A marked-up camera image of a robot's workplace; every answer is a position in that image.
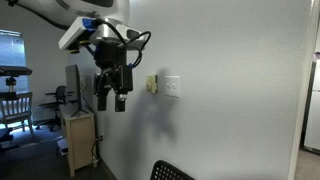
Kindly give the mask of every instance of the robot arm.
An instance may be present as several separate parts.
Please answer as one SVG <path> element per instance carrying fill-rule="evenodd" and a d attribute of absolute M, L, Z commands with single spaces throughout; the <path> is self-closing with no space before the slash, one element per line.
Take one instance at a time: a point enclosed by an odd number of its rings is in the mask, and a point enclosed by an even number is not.
<path fill-rule="evenodd" d="M 132 69 L 142 59 L 142 50 L 151 37 L 127 26 L 129 0 L 9 0 L 44 16 L 60 26 L 70 26 L 59 41 L 62 50 L 78 53 L 86 47 L 101 69 L 95 75 L 94 89 L 98 110 L 106 110 L 106 97 L 111 89 L 116 94 L 115 110 L 125 111 L 128 92 L 133 90 Z M 138 51 L 133 64 L 127 64 L 127 51 Z"/>

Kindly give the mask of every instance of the dark carpet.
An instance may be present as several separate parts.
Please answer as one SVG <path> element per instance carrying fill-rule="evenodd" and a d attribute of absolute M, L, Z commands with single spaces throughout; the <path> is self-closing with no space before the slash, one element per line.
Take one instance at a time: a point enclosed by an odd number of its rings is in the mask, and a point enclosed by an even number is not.
<path fill-rule="evenodd" d="M 107 180 L 107 174 L 101 166 L 87 166 L 76 170 L 70 178 L 66 156 L 56 155 L 56 133 L 48 133 L 48 138 L 38 136 L 29 142 L 36 142 L 22 148 L 0 153 L 0 180 Z"/>

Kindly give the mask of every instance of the white wall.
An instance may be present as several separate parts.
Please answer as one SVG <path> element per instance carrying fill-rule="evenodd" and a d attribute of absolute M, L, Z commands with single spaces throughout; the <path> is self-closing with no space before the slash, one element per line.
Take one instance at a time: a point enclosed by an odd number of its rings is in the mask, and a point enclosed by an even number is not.
<path fill-rule="evenodd" d="M 153 36 L 126 112 L 114 112 L 111 93 L 107 112 L 97 113 L 106 136 L 100 153 L 116 177 L 149 179 L 164 159 L 196 179 L 288 179 L 310 7 L 301 0 L 132 0 L 130 26 Z M 88 53 L 70 59 L 92 77 Z M 159 76 L 157 95 L 145 91 L 149 74 Z M 180 99 L 164 96 L 166 75 L 181 76 Z"/>
<path fill-rule="evenodd" d="M 53 101 L 45 93 L 55 92 L 57 86 L 65 85 L 67 53 L 58 47 L 64 31 L 25 9 L 11 8 L 5 1 L 0 1 L 0 29 L 23 34 L 27 67 L 33 70 L 29 76 L 30 91 L 33 92 L 33 120 L 54 117 L 51 110 L 40 109 L 38 105 Z"/>

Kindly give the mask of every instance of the window blind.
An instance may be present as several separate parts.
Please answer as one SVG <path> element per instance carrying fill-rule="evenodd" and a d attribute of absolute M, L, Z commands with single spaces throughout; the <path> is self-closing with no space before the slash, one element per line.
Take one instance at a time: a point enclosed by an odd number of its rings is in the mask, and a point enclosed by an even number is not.
<path fill-rule="evenodd" d="M 21 33 L 0 30 L 0 65 L 1 66 L 26 66 L 24 41 Z M 0 91 L 7 92 L 6 78 L 0 77 Z M 20 76 L 15 78 L 17 92 L 27 92 L 28 76 Z"/>

